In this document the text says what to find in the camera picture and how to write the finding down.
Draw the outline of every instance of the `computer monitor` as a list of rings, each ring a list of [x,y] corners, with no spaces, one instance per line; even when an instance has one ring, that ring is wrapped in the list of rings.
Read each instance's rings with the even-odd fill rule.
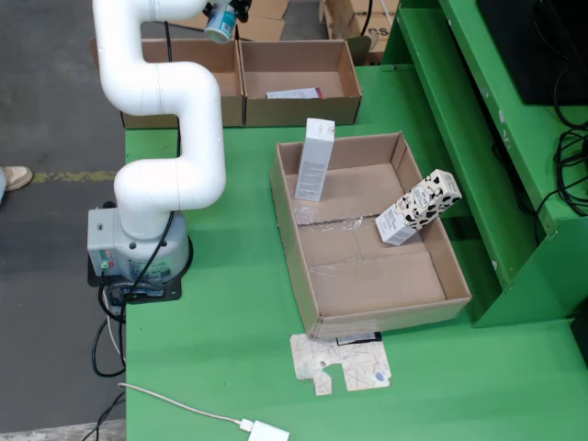
[[[588,105],[588,27],[583,22],[588,17],[588,2],[478,0],[478,6],[525,103],[552,105],[554,85],[570,66],[560,81],[558,102]]]

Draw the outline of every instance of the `green table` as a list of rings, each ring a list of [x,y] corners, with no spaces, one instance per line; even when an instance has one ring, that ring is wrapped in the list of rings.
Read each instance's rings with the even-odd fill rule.
[[[338,127],[337,136],[402,130],[422,173],[452,170],[416,71],[357,72],[364,93],[358,122]],[[174,130],[126,136],[128,161],[175,153]],[[316,397],[311,381],[296,380],[289,337],[304,330],[268,173],[276,143],[303,136],[303,128],[225,131],[226,191],[213,207],[186,213],[195,255],[183,298],[129,306],[128,382],[277,425],[292,441],[585,439],[588,370],[566,321],[472,329],[464,313],[386,333],[387,389],[347,392],[340,366],[327,368],[331,396]],[[444,223],[473,295],[495,289],[468,205],[454,207]],[[232,424],[128,395],[129,441],[247,439]]]

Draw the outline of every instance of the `white product box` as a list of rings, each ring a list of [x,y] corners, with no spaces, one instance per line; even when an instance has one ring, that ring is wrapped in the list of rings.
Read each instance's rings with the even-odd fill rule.
[[[382,242],[401,245],[460,199],[453,175],[435,170],[376,218]]]
[[[319,87],[312,87],[308,89],[292,89],[278,90],[276,92],[266,92],[266,96],[270,99],[320,99],[322,98],[322,93]]]
[[[334,121],[308,118],[294,198],[321,200],[334,144]]]

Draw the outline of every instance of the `black cord bundle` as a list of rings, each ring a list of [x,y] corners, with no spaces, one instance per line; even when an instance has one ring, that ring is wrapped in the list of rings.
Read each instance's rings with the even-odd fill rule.
[[[569,121],[561,111],[560,104],[558,102],[558,89],[560,87],[561,80],[568,74],[570,71],[570,59],[566,57],[561,51],[558,51],[556,47],[551,44],[541,33],[539,26],[537,24],[537,8],[535,9],[535,16],[533,17],[533,25],[535,26],[535,31],[537,32],[538,36],[541,40],[545,43],[545,45],[559,58],[566,62],[566,68],[561,72],[560,76],[556,80],[553,86],[553,107],[555,109],[556,114],[560,121],[569,127],[568,130],[564,131],[560,135],[560,139],[558,141],[558,146],[556,148],[556,152],[553,156],[553,162],[555,164],[555,175],[556,175],[556,189],[549,192],[541,201],[539,206],[537,207],[537,211],[535,214],[535,238],[537,240],[537,245],[539,245],[539,237],[537,232],[537,224],[539,223],[539,212],[548,201],[550,197],[557,194],[561,200],[563,200],[568,206],[579,216],[588,216],[588,212],[584,210],[584,208],[588,208],[588,198],[581,198],[579,196],[573,195],[570,191],[571,188],[576,187],[580,183],[588,180],[588,175],[578,179],[571,184],[566,184],[564,179],[564,171],[568,167],[573,167],[575,165],[588,163],[588,121],[584,123],[574,123]]]

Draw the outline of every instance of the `white cable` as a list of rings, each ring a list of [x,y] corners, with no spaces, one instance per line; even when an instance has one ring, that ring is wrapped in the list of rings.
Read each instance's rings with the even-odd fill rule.
[[[102,288],[102,298],[104,299],[104,306],[105,306],[105,308],[108,311],[110,311],[110,308],[108,307],[108,302],[107,302],[107,293],[106,293],[106,290],[104,288]],[[110,334],[110,341],[114,345],[114,349],[120,355],[119,346],[117,345],[117,341],[114,339],[114,335],[112,334],[112,327],[110,327],[110,316],[109,315],[107,315],[107,322],[108,322],[108,333]]]
[[[164,395],[160,395],[159,393],[151,392],[150,390],[146,390],[146,389],[140,388],[138,386],[133,386],[132,384],[119,383],[119,388],[121,388],[122,390],[125,390],[125,388],[131,388],[134,390],[138,390],[139,392],[146,393],[147,395],[151,395],[152,397],[158,398],[163,401],[167,401],[170,404],[173,404],[174,406],[177,406],[177,407],[181,407],[182,409],[185,409],[187,411],[190,411],[193,413],[198,413],[203,416],[208,416],[210,418],[216,418],[217,420],[228,421],[230,423],[234,423],[234,424],[241,426],[241,422],[242,422],[241,420],[235,420],[233,418],[229,418],[228,416],[220,416],[220,415],[215,415],[214,413],[199,411],[198,409],[194,409],[192,407],[186,406],[185,404],[182,404],[181,402],[177,402],[177,401],[174,401],[170,398],[167,398]]]

